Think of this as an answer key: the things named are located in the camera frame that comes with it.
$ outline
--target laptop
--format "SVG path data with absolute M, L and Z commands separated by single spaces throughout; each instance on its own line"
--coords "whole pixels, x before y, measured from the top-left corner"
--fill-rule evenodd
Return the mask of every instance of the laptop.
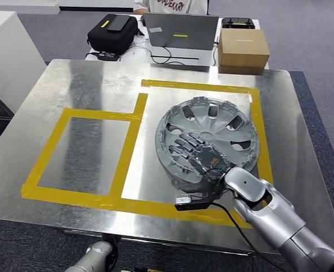
M 209 15 L 145 13 L 152 46 L 212 50 L 219 17 Z

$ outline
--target metal table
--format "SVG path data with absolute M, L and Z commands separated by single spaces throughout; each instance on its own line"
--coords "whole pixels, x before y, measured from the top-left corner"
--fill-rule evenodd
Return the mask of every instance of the metal table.
M 334 248 L 334 212 L 287 71 L 53 60 L 0 138 L 0 219 L 247 252 L 220 210 L 173 209 L 181 192 L 157 160 L 155 129 L 172 105 L 194 96 L 228 100 L 261 123 L 255 173 L 272 173 L 270 182 Z M 219 202 L 231 209 L 229 194 Z M 259 249 L 274 253 L 239 223 Z

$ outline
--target cardboard box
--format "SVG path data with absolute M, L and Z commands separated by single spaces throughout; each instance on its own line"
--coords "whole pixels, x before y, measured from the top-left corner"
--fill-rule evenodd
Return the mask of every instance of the cardboard box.
M 262 74 L 270 56 L 258 29 L 222 28 L 218 50 L 219 72 L 228 74 Z

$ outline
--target yellow tape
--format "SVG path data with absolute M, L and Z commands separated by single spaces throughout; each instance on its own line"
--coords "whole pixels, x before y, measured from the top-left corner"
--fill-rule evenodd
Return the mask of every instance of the yellow tape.
M 103 25 L 101 26 L 101 28 L 104 28 L 104 27 L 107 26 L 109 22 L 110 22 L 109 20 L 105 22 Z
M 167 219 L 206 222 L 222 226 L 234 226 L 226 214 L 219 209 L 199 211 L 177 211 L 173 204 L 150 202 L 133 199 L 112 198 L 106 195 L 95 195 L 53 188 L 37 187 L 27 193 L 26 198 L 38 201 L 53 202 L 64 205 L 121 211 L 125 213 L 142 214 Z M 240 219 L 236 212 L 230 211 L 234 220 L 243 228 L 251 226 Z
M 52 131 L 50 138 L 46 142 L 44 146 L 43 150 L 36 160 L 33 168 L 31 170 L 28 178 L 25 182 L 22 186 L 22 197 L 25 197 L 24 192 L 29 192 L 29 190 L 35 189 L 42 173 L 46 168 L 48 160 L 52 155 L 52 152 L 56 148 L 57 142 L 59 137 L 62 134 L 65 127 L 68 122 L 71 117 L 77 117 L 77 118 L 92 118 L 92 119 L 103 119 L 103 120 L 118 120 L 118 121 L 129 121 L 130 125 L 129 127 L 128 133 L 125 138 L 124 145 L 123 150 L 124 150 L 125 146 L 130 148 L 129 151 L 122 151 L 121 155 L 121 159 L 128 159 L 133 153 L 133 149 L 134 148 L 135 140 L 138 135 L 139 126 L 141 122 L 142 115 L 144 111 L 144 107 L 145 106 L 148 95 L 145 93 L 141 93 L 138 96 L 136 108 L 134 113 L 119 113 L 119 112 L 104 112 L 101 110 L 86 110 L 86 109 L 69 109 L 65 108 L 63 112 L 59 117 L 59 121 L 56 124 L 55 128 Z M 116 175 L 117 178 L 122 177 L 123 175 L 127 175 L 127 169 L 129 167 L 130 158 L 127 161 L 124 161 L 119 159 L 119 162 L 117 166 L 118 169 L 121 169 L 125 173 L 119 173 Z
M 265 129 L 262 118 L 262 105 L 259 90 L 256 88 L 238 87 L 238 86 L 223 86 L 188 82 L 173 82 L 163 80 L 142 80 L 143 87 L 165 87 L 178 88 L 198 91 L 215 91 L 215 92 L 232 92 L 237 94 L 250 94 L 251 102 L 250 105 L 251 120 L 253 122 L 260 143 L 260 152 L 257 160 L 257 168 L 260 179 L 266 180 L 273 184 L 271 166 L 268 155 L 268 143 L 266 141 Z
M 250 103 L 252 120 L 254 122 L 260 140 L 260 155 L 257 162 L 259 173 L 261 178 L 266 179 L 272 183 L 272 175 L 270 168 L 270 161 L 268 159 L 265 134 L 263 127 L 262 108 L 259 103 L 259 91 L 257 89 L 197 83 L 167 82 L 159 80 L 142 80 L 142 85 L 143 87 L 155 86 L 188 90 L 250 94 L 252 98 L 252 102 Z M 234 226 L 233 223 L 230 221 L 229 218 L 227 217 L 223 211 L 218 209 L 180 212 L 176 211 L 174 205 L 170 203 L 121 198 L 125 178 L 129 168 L 129 164 L 133 155 L 134 145 L 138 136 L 138 131 L 142 122 L 142 114 L 145 107 L 147 97 L 147 94 L 140 93 L 138 96 L 133 113 L 102 112 L 99 110 L 68 108 L 64 109 L 50 138 L 44 146 L 42 152 L 35 163 L 27 180 L 22 187 L 22 197 L 64 205 L 87 207 L 91 209 L 121 211 L 125 213 L 142 214 L 161 218 L 191 220 L 224 226 Z M 130 122 L 128 132 L 124 140 L 124 146 L 119 157 L 108 195 L 95 195 L 38 186 L 38 181 L 40 180 L 43 171 L 44 171 L 46 168 L 53 150 L 56 148 L 57 141 L 59 139 L 63 129 L 65 129 L 71 117 Z M 250 225 L 241 220 L 234 211 L 231 212 L 240 226 L 243 228 L 250 228 Z
M 142 113 L 145 108 L 147 97 L 148 95 L 145 93 L 139 95 L 133 112 L 133 115 L 139 116 L 139 120 L 130 122 L 125 141 L 124 142 L 121 154 L 118 162 L 118 166 L 116 167 L 115 174 L 110 187 L 108 193 L 109 196 L 117 198 L 121 197 L 125 178 L 127 178 L 127 174 L 128 173 L 129 165 L 132 159 L 133 151 L 134 150 L 134 145 L 138 136 L 140 123 L 142 122 Z
M 188 35 L 186 34 L 173 34 L 174 37 L 177 37 L 177 38 L 188 38 Z
M 53 150 L 57 145 L 59 137 L 61 137 L 62 131 L 68 122 L 68 114 L 69 113 L 67 109 L 65 109 L 61 114 L 59 121 L 56 124 L 55 128 L 50 134 L 50 138 L 44 146 L 43 150 L 41 152 L 41 155 L 36 160 L 32 170 L 29 173 L 29 175 L 22 188 L 25 186 L 28 188 L 35 188 L 37 186 L 41 176 L 48 163 L 48 160 L 50 158 Z

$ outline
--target white t-shirt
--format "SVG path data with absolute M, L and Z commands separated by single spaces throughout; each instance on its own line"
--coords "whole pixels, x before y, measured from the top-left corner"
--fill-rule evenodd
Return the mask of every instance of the white t-shirt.
M 207 0 L 135 0 L 134 10 L 157 13 L 207 14 Z

